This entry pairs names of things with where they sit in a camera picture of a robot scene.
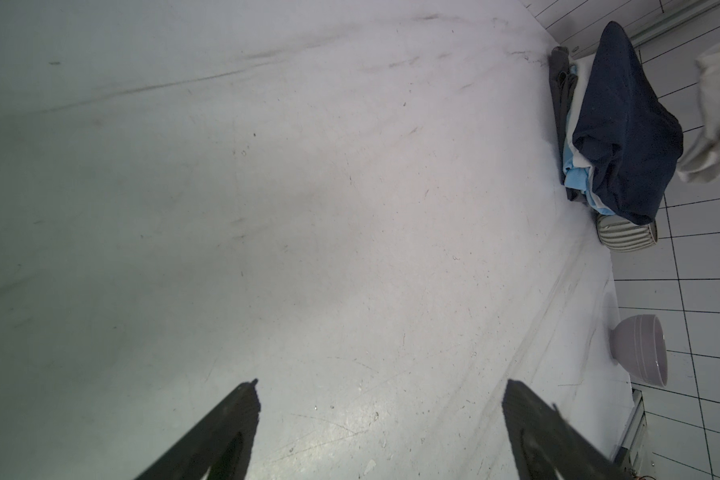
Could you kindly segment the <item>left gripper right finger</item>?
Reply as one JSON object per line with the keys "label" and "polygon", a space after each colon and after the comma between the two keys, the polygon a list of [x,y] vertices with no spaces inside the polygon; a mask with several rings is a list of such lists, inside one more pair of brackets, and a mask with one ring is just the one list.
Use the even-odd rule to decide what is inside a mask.
{"label": "left gripper right finger", "polygon": [[523,382],[507,382],[501,406],[521,480],[627,477]]}

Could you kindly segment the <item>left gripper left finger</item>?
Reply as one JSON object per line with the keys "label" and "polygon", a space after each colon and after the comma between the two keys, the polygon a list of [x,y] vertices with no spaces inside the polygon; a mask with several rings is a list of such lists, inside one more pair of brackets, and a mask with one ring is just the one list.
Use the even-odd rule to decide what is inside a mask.
{"label": "left gripper left finger", "polygon": [[138,480],[245,478],[260,420],[257,383],[238,385]]}

